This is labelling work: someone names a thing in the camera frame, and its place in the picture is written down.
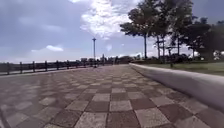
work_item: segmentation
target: white cloud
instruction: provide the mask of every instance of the white cloud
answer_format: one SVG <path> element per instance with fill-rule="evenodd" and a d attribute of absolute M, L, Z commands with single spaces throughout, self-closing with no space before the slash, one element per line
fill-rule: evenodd
<path fill-rule="evenodd" d="M 141 2 L 142 0 L 133 0 L 134 4 L 138 4 L 139 2 Z"/>
<path fill-rule="evenodd" d="M 54 51 L 54 52 L 63 52 L 64 49 L 60 46 L 52 46 L 52 45 L 48 45 L 46 47 L 48 50 Z"/>
<path fill-rule="evenodd" d="M 107 51 L 109 52 L 109 51 L 111 51 L 112 50 L 112 45 L 111 44 L 108 44 L 107 46 L 106 46 L 106 49 L 107 49 Z"/>
<path fill-rule="evenodd" d="M 103 39 L 120 33 L 119 25 L 129 21 L 127 11 L 133 6 L 129 1 L 124 4 L 125 1 L 92 0 L 91 9 L 82 15 L 84 25 L 81 28 Z"/>

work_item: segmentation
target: tree trunk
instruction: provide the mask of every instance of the tree trunk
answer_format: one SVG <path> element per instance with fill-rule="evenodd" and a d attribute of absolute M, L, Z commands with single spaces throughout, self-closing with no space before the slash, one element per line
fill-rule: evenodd
<path fill-rule="evenodd" d="M 180 42 L 179 40 L 177 41 L 177 55 L 180 55 Z"/>
<path fill-rule="evenodd" d="M 157 36 L 157 42 L 156 42 L 156 44 L 157 44 L 157 50 L 158 50 L 158 59 L 160 60 L 160 42 L 159 42 L 159 37 Z"/>
<path fill-rule="evenodd" d="M 144 36 L 144 48 L 145 48 L 145 60 L 147 59 L 147 37 L 146 35 Z"/>
<path fill-rule="evenodd" d="M 165 63 L 165 40 L 163 38 L 163 63 Z"/>

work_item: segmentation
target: grass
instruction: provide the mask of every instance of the grass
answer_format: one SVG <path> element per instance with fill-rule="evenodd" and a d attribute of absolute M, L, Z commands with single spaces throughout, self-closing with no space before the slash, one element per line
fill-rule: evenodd
<path fill-rule="evenodd" d="M 159 68 L 170 68 L 169 64 L 149 64 L 147 66 L 159 67 Z M 172 69 L 224 76 L 224 62 L 201 63 L 201 64 L 198 64 L 198 63 L 197 64 L 174 64 L 174 67 Z"/>

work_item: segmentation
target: foliage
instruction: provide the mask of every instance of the foliage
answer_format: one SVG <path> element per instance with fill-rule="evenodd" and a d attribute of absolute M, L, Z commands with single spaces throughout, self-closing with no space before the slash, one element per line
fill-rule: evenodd
<path fill-rule="evenodd" d="M 128 13 L 130 22 L 121 24 L 121 31 L 144 37 L 145 58 L 146 38 L 152 36 L 157 39 L 158 57 L 162 48 L 165 59 L 168 36 L 171 37 L 168 45 L 177 46 L 178 56 L 180 46 L 185 44 L 193 55 L 197 51 L 205 60 L 213 60 L 215 51 L 224 51 L 224 21 L 209 24 L 207 18 L 198 19 L 192 13 L 192 5 L 191 0 L 144 0 Z"/>

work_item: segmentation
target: paved walkway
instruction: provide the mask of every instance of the paved walkway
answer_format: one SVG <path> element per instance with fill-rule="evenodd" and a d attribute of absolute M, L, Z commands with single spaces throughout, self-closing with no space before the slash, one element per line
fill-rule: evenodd
<path fill-rule="evenodd" d="M 1 79 L 13 128 L 223 128 L 224 114 L 129 66 Z"/>

